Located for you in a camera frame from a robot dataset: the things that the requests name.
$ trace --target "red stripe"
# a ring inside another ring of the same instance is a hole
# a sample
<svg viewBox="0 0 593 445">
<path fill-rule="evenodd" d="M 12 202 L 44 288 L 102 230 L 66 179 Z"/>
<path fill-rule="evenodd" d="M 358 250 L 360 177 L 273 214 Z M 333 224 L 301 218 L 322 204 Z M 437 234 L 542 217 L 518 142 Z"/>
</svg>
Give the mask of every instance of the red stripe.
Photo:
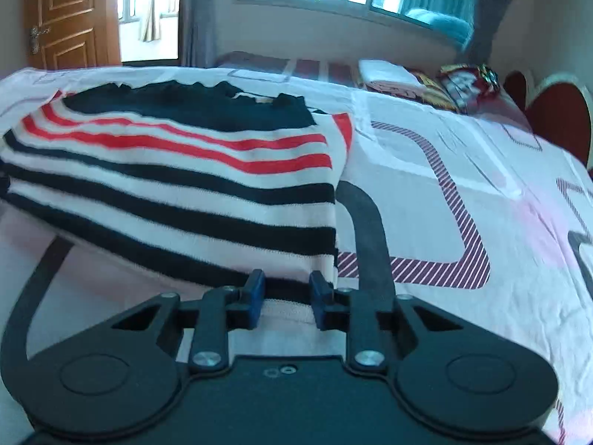
<svg viewBox="0 0 593 445">
<path fill-rule="evenodd" d="M 24 128 L 32 135 L 47 141 L 78 141 L 84 144 L 100 145 L 109 149 L 154 149 L 175 152 L 200 159 L 222 162 L 235 169 L 249 174 L 283 174 L 303 169 L 325 167 L 331 168 L 331 159 L 327 154 L 301 155 L 294 159 L 282 161 L 252 161 L 246 162 L 230 155 L 209 149 L 202 149 L 194 145 L 178 144 L 147 135 L 117 136 L 110 134 L 89 134 L 86 132 L 69 132 L 53 134 L 35 125 L 33 118 L 28 115 L 23 119 Z"/>
<path fill-rule="evenodd" d="M 303 144 L 309 144 L 310 142 L 321 142 L 327 144 L 325 137 L 322 134 L 309 134 L 299 135 L 293 137 L 284 137 L 275 141 L 263 141 L 262 139 L 246 139 L 244 141 L 225 141 L 223 139 L 212 138 L 203 134 L 188 132 L 187 130 L 177 129 L 177 127 L 166 123 L 154 123 L 149 124 L 146 122 L 136 122 L 129 118 L 118 117 L 118 118 L 93 118 L 87 121 L 76 121 L 69 118 L 60 117 L 57 115 L 54 108 L 50 104 L 46 104 L 41 108 L 43 115 L 53 124 L 62 127 L 75 127 L 82 124 L 97 124 L 97 125 L 121 125 L 141 128 L 154 128 L 158 127 L 161 130 L 165 130 L 171 134 L 189 137 L 192 139 L 198 139 L 209 144 L 222 145 L 228 149 L 235 151 L 251 151 L 253 149 L 294 149 Z"/>
<path fill-rule="evenodd" d="M 340 132 L 344 137 L 346 149 L 350 150 L 350 145 L 352 145 L 352 123 L 350 122 L 350 117 L 348 114 L 337 114 L 332 115 L 332 117 L 334 118 L 337 128 L 340 129 Z"/>
</svg>

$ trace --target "bed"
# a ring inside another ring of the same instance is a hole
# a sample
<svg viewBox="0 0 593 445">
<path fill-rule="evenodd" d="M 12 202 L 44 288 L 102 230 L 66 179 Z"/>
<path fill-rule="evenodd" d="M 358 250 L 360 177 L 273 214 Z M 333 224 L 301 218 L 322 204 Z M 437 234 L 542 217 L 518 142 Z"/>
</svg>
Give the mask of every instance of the bed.
<svg viewBox="0 0 593 445">
<path fill-rule="evenodd" d="M 591 169 L 593 98 L 576 76 L 553 74 L 536 87 L 530 71 L 516 70 L 507 76 L 505 88 L 525 112 L 533 132 Z"/>
<path fill-rule="evenodd" d="M 336 194 L 338 287 L 359 288 L 381 303 L 392 300 L 393 282 L 398 294 L 416 296 L 539 353 L 560 382 L 544 431 L 560 444 L 589 443 L 593 183 L 575 157 L 512 125 L 284 70 L 237 67 L 22 70 L 0 82 L 0 130 L 58 91 L 170 80 L 206 86 L 226 80 L 251 94 L 299 95 L 311 109 L 348 113 L 355 134 Z M 55 236 L 54 228 L 4 206 L 3 325 Z M 74 242 L 34 318 L 29 355 L 164 291 L 185 300 L 205 291 Z M 307 306 L 266 302 L 258 330 L 231 333 L 231 355 L 343 353 L 343 334 L 321 333 L 313 323 Z M 31 432 L 4 388 L 0 429 L 8 445 Z"/>
<path fill-rule="evenodd" d="M 247 52 L 230 52 L 217 60 L 216 67 L 273 73 L 284 79 L 298 77 L 353 88 L 359 86 L 357 67 L 327 60 L 278 59 Z"/>
</svg>

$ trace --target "striped sweater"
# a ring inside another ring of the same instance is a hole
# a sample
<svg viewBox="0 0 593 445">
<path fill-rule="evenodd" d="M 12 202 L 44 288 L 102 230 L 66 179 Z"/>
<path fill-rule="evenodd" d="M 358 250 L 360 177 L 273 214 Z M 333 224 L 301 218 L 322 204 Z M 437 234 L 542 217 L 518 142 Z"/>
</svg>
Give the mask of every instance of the striped sweater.
<svg viewBox="0 0 593 445">
<path fill-rule="evenodd" d="M 261 268 L 271 297 L 336 281 L 334 196 L 349 117 L 229 83 L 58 95 L 4 136 L 4 199 L 149 270 L 211 287 Z"/>
</svg>

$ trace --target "white wall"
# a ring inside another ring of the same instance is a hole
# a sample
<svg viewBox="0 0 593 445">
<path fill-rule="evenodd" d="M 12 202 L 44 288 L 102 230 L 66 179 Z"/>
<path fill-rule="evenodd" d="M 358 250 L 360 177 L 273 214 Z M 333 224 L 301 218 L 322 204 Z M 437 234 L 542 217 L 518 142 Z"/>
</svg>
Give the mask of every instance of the white wall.
<svg viewBox="0 0 593 445">
<path fill-rule="evenodd" d="M 27 66 L 23 1 L 0 0 L 0 79 Z"/>
<path fill-rule="evenodd" d="M 575 74 L 593 90 L 593 0 L 536 0 L 523 59 L 536 82 Z"/>
<path fill-rule="evenodd" d="M 513 0 L 494 38 L 490 65 L 501 80 L 515 70 L 523 57 L 523 49 L 533 20 L 536 0 Z"/>
<path fill-rule="evenodd" d="M 533 0 L 515 0 L 503 21 L 493 63 L 504 68 L 520 56 Z M 385 26 L 349 16 L 288 7 L 216 0 L 218 53 L 259 53 L 356 63 L 386 59 L 435 72 L 454 61 L 456 49 L 433 31 L 402 20 Z"/>
</svg>

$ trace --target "white bedsheet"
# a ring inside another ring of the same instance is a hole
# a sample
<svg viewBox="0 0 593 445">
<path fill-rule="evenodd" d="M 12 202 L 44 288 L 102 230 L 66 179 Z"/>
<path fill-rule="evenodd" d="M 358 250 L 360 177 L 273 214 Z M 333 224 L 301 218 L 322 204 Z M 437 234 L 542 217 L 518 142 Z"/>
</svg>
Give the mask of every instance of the white bedsheet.
<svg viewBox="0 0 593 445">
<path fill-rule="evenodd" d="M 331 83 L 297 78 L 278 83 L 247 71 L 227 78 L 229 72 L 175 67 L 23 70 L 0 82 L 0 131 L 57 90 L 81 91 L 106 82 L 141 86 L 175 79 L 214 85 L 228 79 L 251 93 L 303 95 L 310 107 L 348 112 L 357 132 L 342 179 L 368 194 L 381 215 L 397 292 L 413 294 L 549 360 L 561 390 L 545 431 L 561 443 L 588 443 L 593 438 L 593 301 L 567 240 L 569 231 L 588 235 L 593 229 L 593 182 L 584 167 L 565 151 L 514 127 Z M 442 190 L 444 176 L 457 186 L 453 198 L 450 187 Z M 460 224 L 455 215 L 461 216 Z M 338 234 L 340 285 L 358 288 L 354 226 L 343 206 Z M 2 215 L 0 331 L 54 236 L 53 230 L 18 211 L 8 209 Z M 586 247 L 583 259 L 588 262 Z M 456 262 L 463 265 L 447 271 L 448 263 Z M 28 352 L 31 356 L 172 289 L 182 299 L 204 291 L 77 244 L 35 316 Z M 312 355 L 343 353 L 345 342 L 343 333 L 316 330 L 305 306 L 266 303 L 258 330 L 232 332 L 230 347 L 231 354 Z M 0 429 L 8 445 L 31 432 L 3 387 Z"/>
</svg>

